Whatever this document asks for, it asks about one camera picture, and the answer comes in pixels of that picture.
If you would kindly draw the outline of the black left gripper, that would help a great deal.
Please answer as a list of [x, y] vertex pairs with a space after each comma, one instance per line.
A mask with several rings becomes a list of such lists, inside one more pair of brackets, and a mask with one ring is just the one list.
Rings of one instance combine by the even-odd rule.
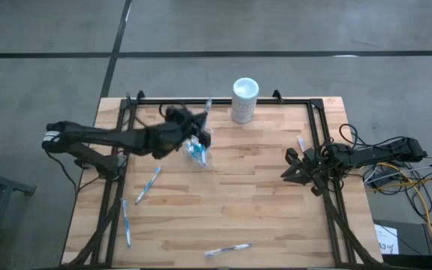
[[[200, 112], [193, 116], [193, 123], [199, 132], [199, 143], [208, 149], [212, 145], [212, 135], [204, 130], [208, 118], [207, 112]], [[145, 150], [155, 159], [165, 158], [172, 151], [177, 151], [182, 143], [198, 130], [193, 124], [176, 124], [164, 122], [146, 128]]]

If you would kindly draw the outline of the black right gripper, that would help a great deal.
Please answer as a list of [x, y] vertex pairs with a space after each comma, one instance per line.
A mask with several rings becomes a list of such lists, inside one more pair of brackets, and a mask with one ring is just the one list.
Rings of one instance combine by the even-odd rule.
[[311, 182], [313, 184], [311, 192], [316, 197], [321, 196], [323, 194], [322, 180], [328, 179], [326, 158], [322, 156], [321, 151], [321, 148], [309, 148], [303, 152], [304, 157], [301, 161], [298, 152], [294, 148], [288, 148], [284, 159], [289, 164], [289, 168], [281, 174], [286, 176], [283, 181], [301, 185]]

